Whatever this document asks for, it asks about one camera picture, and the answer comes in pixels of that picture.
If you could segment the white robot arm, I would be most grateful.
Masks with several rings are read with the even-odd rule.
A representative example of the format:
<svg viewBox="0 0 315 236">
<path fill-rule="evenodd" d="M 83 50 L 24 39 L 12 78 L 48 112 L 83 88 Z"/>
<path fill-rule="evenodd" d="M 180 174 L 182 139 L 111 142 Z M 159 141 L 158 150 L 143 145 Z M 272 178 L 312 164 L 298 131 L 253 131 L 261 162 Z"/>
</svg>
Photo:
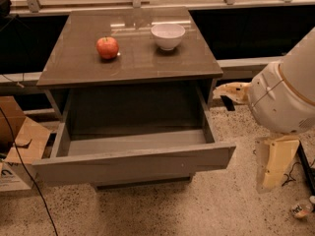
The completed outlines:
<svg viewBox="0 0 315 236">
<path fill-rule="evenodd" d="M 251 82 L 223 84 L 214 95 L 246 104 L 255 121 L 270 131 L 256 140 L 257 180 L 260 191 L 276 188 L 297 153 L 298 135 L 315 125 L 315 29 Z"/>
</svg>

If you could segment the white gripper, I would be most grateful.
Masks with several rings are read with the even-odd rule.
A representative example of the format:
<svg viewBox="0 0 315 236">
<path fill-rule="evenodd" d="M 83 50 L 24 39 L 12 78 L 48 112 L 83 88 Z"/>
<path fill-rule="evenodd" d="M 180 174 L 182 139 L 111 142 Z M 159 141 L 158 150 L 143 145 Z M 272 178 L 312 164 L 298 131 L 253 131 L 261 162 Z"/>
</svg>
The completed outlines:
<svg viewBox="0 0 315 236">
<path fill-rule="evenodd" d="M 274 133 L 298 134 L 315 126 L 315 107 L 287 82 L 279 61 L 269 63 L 251 84 L 233 82 L 214 89 L 214 96 L 227 96 L 247 104 L 258 124 Z M 279 187 L 300 145 L 298 136 L 270 136 L 255 141 L 259 193 Z"/>
</svg>

